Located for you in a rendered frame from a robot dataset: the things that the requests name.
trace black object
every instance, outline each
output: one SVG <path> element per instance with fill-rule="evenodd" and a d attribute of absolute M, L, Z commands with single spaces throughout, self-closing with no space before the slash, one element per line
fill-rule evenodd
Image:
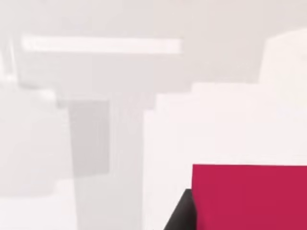
<path fill-rule="evenodd" d="M 191 189 L 184 191 L 164 230 L 196 230 L 196 208 Z"/>

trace white rectangle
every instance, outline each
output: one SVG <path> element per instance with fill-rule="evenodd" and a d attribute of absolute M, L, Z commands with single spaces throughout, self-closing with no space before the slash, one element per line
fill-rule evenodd
<path fill-rule="evenodd" d="M 106 38 L 106 37 L 22 37 L 22 47 L 29 52 L 180 54 L 181 39 Z"/>

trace white horizontal stripe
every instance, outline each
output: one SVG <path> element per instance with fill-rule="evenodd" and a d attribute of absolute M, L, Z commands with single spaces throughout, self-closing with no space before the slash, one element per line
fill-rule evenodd
<path fill-rule="evenodd" d="M 104 37 L 22 37 L 22 46 L 29 52 L 180 54 L 181 39 L 104 38 Z"/>

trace t-shaped gray area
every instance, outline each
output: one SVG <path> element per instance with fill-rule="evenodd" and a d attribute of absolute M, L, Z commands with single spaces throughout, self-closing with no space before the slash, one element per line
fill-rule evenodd
<path fill-rule="evenodd" d="M 108 174 L 76 178 L 79 229 L 142 228 L 142 114 L 192 82 L 256 82 L 267 38 L 307 26 L 302 0 L 4 0 L 0 26 L 38 35 L 182 38 L 181 56 L 18 52 L 24 82 L 65 100 L 108 98 Z"/>

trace red block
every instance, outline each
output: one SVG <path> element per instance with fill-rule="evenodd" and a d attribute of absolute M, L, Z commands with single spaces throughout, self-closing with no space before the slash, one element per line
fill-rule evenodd
<path fill-rule="evenodd" d="M 197 230 L 307 230 L 307 167 L 194 165 Z"/>

